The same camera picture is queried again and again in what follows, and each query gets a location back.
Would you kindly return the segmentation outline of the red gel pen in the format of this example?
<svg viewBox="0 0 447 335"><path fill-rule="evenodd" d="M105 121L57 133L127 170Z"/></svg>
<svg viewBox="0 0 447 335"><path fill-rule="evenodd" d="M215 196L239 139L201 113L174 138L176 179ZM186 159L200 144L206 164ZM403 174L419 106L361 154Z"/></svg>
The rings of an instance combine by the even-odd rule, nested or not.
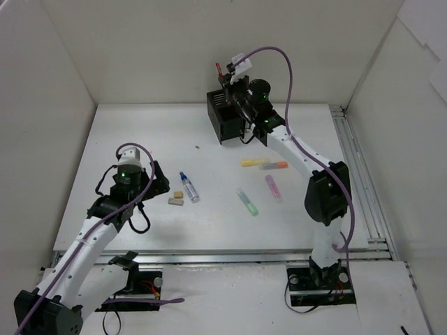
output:
<svg viewBox="0 0 447 335"><path fill-rule="evenodd" d="M223 75L220 63L215 63L215 65L216 65L216 68L217 68L218 76L219 77L223 77L224 75Z"/></svg>

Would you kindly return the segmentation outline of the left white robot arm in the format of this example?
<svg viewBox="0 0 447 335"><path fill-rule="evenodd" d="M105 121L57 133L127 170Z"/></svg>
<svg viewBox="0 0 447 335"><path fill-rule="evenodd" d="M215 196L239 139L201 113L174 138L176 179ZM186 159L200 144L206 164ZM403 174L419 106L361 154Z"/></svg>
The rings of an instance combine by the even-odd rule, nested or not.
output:
<svg viewBox="0 0 447 335"><path fill-rule="evenodd" d="M87 211L81 231L57 266L34 290L15 298L16 334L79 334L84 321L117 291L133 292L140 283L137 255L116 256L98 279L88 282L105 247L145 200L167 193L169 181L157 161L147 172L139 163L115 166L114 185Z"/></svg>

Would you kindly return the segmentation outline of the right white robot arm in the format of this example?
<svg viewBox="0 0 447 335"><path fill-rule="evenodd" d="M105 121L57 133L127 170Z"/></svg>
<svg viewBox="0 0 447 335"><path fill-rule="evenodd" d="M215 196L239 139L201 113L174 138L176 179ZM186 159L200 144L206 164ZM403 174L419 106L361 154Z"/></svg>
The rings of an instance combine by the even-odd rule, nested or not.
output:
<svg viewBox="0 0 447 335"><path fill-rule="evenodd" d="M250 80L248 76L234 80L232 73L226 73L219 74L218 81L227 104L235 108L252 135L308 180L304 206L316 223L309 279L316 287L324 288L341 267L335 248L341 241L342 220L349 212L347 165L319 156L288 131L286 120L269 101L271 87L265 80Z"/></svg>

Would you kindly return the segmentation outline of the grey eraser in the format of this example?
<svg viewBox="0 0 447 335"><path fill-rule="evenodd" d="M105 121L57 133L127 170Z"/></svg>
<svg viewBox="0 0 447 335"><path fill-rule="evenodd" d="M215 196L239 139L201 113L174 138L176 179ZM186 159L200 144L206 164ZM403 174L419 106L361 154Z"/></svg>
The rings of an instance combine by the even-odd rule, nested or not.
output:
<svg viewBox="0 0 447 335"><path fill-rule="evenodd" d="M168 199L168 204L175 205L175 206L183 206L184 205L184 200L181 199L181 198L169 198Z"/></svg>

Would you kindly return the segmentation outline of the black pen holder box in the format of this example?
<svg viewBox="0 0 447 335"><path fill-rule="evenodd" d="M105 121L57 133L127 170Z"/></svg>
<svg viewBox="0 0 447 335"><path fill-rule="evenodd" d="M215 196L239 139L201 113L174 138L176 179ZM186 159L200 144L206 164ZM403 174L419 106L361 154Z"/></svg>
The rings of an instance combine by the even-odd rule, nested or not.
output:
<svg viewBox="0 0 447 335"><path fill-rule="evenodd" d="M244 121L234 105L226 101L222 90L206 93L207 115L220 144L241 136Z"/></svg>

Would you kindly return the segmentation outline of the white pen holder box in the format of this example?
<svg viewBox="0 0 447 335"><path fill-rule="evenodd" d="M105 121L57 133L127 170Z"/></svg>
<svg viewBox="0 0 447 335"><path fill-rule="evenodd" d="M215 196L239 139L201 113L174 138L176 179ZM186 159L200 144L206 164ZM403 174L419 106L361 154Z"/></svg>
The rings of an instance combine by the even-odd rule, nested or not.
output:
<svg viewBox="0 0 447 335"><path fill-rule="evenodd" d="M270 101L258 105L246 101L242 109L244 119L250 126L262 126L271 117L273 106Z"/></svg>

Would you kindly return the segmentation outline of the yellow highlighter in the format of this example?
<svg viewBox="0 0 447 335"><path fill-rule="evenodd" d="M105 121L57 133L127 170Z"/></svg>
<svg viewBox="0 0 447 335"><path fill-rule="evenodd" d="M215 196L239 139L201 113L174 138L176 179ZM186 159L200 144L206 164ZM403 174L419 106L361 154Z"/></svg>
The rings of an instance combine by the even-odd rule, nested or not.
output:
<svg viewBox="0 0 447 335"><path fill-rule="evenodd" d="M252 167L252 166L266 164L269 162L270 162L270 160L267 158L244 159L240 162L240 165L242 167Z"/></svg>

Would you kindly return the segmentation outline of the orange highlighter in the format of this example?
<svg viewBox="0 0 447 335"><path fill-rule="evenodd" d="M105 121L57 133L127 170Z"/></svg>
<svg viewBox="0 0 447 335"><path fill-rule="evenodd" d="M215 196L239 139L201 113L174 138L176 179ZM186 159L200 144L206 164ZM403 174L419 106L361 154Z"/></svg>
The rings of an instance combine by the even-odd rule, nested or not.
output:
<svg viewBox="0 0 447 335"><path fill-rule="evenodd" d="M284 169L288 167L288 163L286 161L278 161L278 162L268 162L262 163L258 166L259 170L278 170Z"/></svg>

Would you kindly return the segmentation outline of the pink highlighter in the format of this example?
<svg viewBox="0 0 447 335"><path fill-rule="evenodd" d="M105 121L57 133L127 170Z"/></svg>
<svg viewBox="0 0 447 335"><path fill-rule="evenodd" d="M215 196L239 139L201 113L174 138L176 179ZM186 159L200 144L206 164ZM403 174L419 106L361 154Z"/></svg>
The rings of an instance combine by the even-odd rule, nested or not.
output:
<svg viewBox="0 0 447 335"><path fill-rule="evenodd" d="M269 186L269 188L270 188L270 190L271 190L271 192L272 192L272 195L273 195L274 199L275 199L277 202L282 202L282 201L283 201L283 199L282 199L282 195L281 195L281 193L280 193L280 191L279 191L279 189L278 189L278 186L277 186L277 184L276 184L274 178L272 177L272 175L270 175L270 174L266 175L266 176L265 176L265 181L266 181L266 183L268 184L268 186Z"/></svg>

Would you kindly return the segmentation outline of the green highlighter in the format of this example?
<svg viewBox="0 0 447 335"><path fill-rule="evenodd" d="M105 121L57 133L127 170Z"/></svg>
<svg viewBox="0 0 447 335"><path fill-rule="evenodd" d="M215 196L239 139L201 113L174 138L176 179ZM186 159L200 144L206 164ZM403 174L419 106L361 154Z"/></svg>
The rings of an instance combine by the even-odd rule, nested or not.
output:
<svg viewBox="0 0 447 335"><path fill-rule="evenodd" d="M257 207L253 204L253 202L249 199L247 194L241 188L237 189L237 195L238 195L239 199L241 199L241 201L244 203L244 205L247 208L247 210L249 211L249 213L252 216L257 216L258 215Z"/></svg>

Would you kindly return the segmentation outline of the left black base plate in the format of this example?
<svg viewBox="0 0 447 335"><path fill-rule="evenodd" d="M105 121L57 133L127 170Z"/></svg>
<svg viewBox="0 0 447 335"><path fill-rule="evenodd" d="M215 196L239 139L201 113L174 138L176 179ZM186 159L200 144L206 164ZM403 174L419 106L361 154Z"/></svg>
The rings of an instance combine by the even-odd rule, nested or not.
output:
<svg viewBox="0 0 447 335"><path fill-rule="evenodd" d="M163 285L161 269L144 269L134 277L130 288L125 288L113 294L111 299L160 299ZM159 311L158 305L142 302L116 302L103 304L96 312L147 312Z"/></svg>

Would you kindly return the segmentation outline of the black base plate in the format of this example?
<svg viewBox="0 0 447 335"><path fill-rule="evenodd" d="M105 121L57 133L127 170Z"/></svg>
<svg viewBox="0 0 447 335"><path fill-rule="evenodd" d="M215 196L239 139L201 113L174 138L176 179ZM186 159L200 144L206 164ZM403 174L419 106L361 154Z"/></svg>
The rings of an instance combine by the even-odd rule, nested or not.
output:
<svg viewBox="0 0 447 335"><path fill-rule="evenodd" d="M290 307L314 310L322 306L356 305L348 269L341 266L322 283L316 283L308 267L286 269L286 301Z"/></svg>
<svg viewBox="0 0 447 335"><path fill-rule="evenodd" d="M111 299L160 299L163 285L161 269L144 269L134 277L130 288L125 288L113 294ZM116 302L103 304L96 312L147 312L159 311L158 305L142 302Z"/></svg>

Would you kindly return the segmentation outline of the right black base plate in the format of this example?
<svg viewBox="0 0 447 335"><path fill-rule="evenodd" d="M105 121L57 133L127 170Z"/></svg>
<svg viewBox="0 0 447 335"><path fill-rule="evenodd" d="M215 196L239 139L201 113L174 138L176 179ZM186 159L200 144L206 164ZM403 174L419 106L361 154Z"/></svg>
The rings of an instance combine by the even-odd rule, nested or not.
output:
<svg viewBox="0 0 447 335"><path fill-rule="evenodd" d="M290 307L314 310L322 306L356 305L348 269L341 266L322 283L316 283L308 267L286 269L286 301Z"/></svg>

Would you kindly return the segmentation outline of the aluminium side rail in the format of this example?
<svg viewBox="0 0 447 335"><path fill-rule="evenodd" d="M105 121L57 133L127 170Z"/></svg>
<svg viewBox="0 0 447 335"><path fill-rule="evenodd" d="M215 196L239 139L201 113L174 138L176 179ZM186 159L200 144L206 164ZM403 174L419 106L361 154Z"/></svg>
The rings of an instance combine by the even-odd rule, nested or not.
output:
<svg viewBox="0 0 447 335"><path fill-rule="evenodd" d="M356 213L355 231L363 231L368 240L366 250L354 251L352 258L397 261L399 256L396 254L393 236L388 229L354 129L342 107L330 105L329 108L345 162L350 169Z"/></svg>

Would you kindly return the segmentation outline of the aluminium front rail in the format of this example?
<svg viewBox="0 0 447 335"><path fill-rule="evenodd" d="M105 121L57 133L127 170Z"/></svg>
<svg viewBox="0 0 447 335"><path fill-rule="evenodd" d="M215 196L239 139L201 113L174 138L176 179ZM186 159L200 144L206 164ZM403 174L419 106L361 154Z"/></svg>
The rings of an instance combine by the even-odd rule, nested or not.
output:
<svg viewBox="0 0 447 335"><path fill-rule="evenodd" d="M217 265L217 264L242 264L242 263L276 263L276 262L307 262L310 253L292 251L269 251L253 253L226 253L226 254L149 254L140 253L133 260L144 265ZM362 251L350 251L350 260L392 260L385 241L378 241L369 245Z"/></svg>

